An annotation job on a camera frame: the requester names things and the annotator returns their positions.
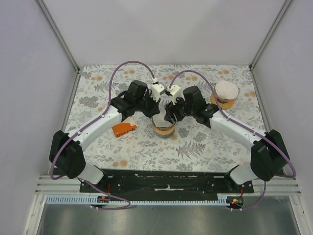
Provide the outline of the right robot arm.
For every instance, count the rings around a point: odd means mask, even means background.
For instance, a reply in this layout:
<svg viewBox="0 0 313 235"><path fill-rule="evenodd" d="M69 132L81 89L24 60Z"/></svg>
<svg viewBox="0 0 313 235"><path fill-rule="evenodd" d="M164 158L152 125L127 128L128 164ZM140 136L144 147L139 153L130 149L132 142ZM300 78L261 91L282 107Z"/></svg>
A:
<svg viewBox="0 0 313 235"><path fill-rule="evenodd" d="M290 159L278 131L260 134L242 122L227 117L216 104L205 101L198 87L182 90L173 85L166 90L166 94L172 97L172 101L165 106L166 121L175 124L185 117L193 117L197 123L227 135L250 151L250 163L236 166L227 173L224 187L228 192L236 192L247 181L270 181Z"/></svg>

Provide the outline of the orange coffee filter box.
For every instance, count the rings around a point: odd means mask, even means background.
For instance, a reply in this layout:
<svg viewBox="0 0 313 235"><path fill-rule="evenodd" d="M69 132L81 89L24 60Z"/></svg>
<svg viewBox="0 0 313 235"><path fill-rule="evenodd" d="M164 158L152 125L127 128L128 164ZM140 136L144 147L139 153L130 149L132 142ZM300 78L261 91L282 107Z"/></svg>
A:
<svg viewBox="0 0 313 235"><path fill-rule="evenodd" d="M133 117L126 118L123 122L112 127L112 131L116 138L122 137L137 128Z"/></svg>

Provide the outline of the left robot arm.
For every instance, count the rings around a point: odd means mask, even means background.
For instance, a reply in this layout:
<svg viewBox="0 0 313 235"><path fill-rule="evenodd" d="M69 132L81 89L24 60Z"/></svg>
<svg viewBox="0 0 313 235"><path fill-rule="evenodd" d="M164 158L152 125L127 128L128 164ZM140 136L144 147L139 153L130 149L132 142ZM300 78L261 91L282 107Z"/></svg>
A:
<svg viewBox="0 0 313 235"><path fill-rule="evenodd" d="M135 80L126 91L109 101L106 110L71 132L58 131L54 134L49 160L52 169L70 179L79 178L90 182L97 192L108 186L104 173L96 166L88 164L84 151L103 133L122 123L136 112L146 117L159 114L160 96L166 88L160 83L147 84Z"/></svg>

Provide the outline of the wooden ring dripper holder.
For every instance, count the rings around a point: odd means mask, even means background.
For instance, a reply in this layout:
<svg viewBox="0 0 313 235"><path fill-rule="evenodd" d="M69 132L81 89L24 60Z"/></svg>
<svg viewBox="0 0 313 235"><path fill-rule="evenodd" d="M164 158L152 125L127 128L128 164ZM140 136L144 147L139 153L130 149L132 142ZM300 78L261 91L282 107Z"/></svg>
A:
<svg viewBox="0 0 313 235"><path fill-rule="evenodd" d="M213 103L215 105L217 104L213 94L211 94L211 96L210 96L210 101L211 101L211 103ZM217 96L217 101L218 101L220 107L223 110L230 109L234 105L234 103L235 103L235 99L231 99L231 100L229 100L229 99L221 99L218 96Z"/></svg>

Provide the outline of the white paper coffee filter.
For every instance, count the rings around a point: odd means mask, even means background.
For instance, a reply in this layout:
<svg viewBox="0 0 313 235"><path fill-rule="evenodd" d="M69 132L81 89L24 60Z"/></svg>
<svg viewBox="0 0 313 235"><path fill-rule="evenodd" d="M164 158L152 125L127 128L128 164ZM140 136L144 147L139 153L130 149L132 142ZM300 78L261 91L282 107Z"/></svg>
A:
<svg viewBox="0 0 313 235"><path fill-rule="evenodd" d="M230 81L222 80L215 85L215 92L221 99L233 100L238 96L239 88Z"/></svg>

